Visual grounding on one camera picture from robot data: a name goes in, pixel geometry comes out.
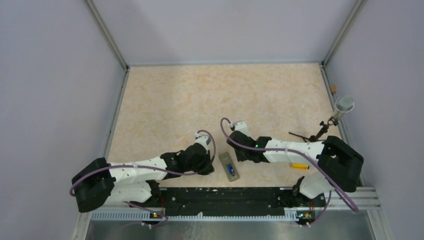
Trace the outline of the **grey white remote control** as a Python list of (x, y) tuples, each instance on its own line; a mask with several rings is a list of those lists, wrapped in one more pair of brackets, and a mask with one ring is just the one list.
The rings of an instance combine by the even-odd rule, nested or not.
[(224, 152), (218, 155), (218, 158), (222, 164), (224, 172), (230, 182), (234, 182), (240, 179), (240, 175), (235, 167), (232, 157), (228, 152)]

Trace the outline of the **blue AAA battery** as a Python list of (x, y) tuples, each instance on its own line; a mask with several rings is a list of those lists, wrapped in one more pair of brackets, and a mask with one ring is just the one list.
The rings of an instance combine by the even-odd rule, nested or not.
[(231, 175), (231, 169), (233, 168), (231, 164), (227, 164), (226, 168), (228, 170), (228, 173)]

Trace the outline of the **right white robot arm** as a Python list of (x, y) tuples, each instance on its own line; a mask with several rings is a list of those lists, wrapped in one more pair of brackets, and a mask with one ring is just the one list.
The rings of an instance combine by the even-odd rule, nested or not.
[(364, 158), (336, 136), (316, 142), (282, 141), (269, 136), (253, 139), (243, 131), (227, 136), (239, 162), (300, 164), (316, 169), (301, 176), (292, 187), (294, 202), (307, 206), (325, 192), (354, 193), (357, 190)]

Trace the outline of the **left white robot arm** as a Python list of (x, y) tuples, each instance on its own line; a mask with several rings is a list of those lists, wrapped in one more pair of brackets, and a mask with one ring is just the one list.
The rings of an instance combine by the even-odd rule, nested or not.
[(214, 172), (215, 151), (200, 143), (185, 150), (166, 152), (151, 159), (129, 163), (108, 163), (100, 157), (90, 162), (71, 180), (69, 194), (75, 197), (79, 212), (86, 213), (104, 204), (160, 202), (158, 181)]

